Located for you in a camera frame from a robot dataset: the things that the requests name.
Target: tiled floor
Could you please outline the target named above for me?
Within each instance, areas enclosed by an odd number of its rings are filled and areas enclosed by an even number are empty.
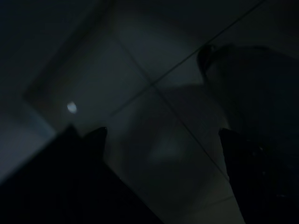
[[[206,42],[234,42],[296,56],[292,28],[275,22],[281,2],[257,3],[116,2],[27,100],[58,131],[107,126],[106,163],[166,224],[241,224],[217,135],[229,124],[196,52]],[[76,114],[67,111],[70,101]]]

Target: floor tile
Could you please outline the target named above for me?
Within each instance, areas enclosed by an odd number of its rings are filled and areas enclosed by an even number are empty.
[[[106,20],[148,78],[155,81],[257,2],[123,0]]]
[[[189,213],[177,224],[245,224],[234,197],[208,206],[199,212]]]
[[[226,175],[220,128],[229,127],[224,112],[204,83],[194,54],[156,84],[176,113]]]
[[[80,133],[96,128],[148,86],[113,36],[99,25],[51,76],[31,87],[26,99],[57,131],[69,123]],[[67,104],[74,102],[77,113]]]
[[[267,46],[299,59],[298,1],[270,0],[215,39],[222,46]]]
[[[106,163],[164,223],[233,195],[231,187],[155,90],[111,117]]]

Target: dark object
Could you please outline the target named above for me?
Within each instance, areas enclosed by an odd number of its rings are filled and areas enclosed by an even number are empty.
[[[161,224],[102,162],[106,135],[58,136],[0,187],[1,223]]]
[[[230,184],[247,224],[299,223],[289,171],[254,142],[219,131]]]

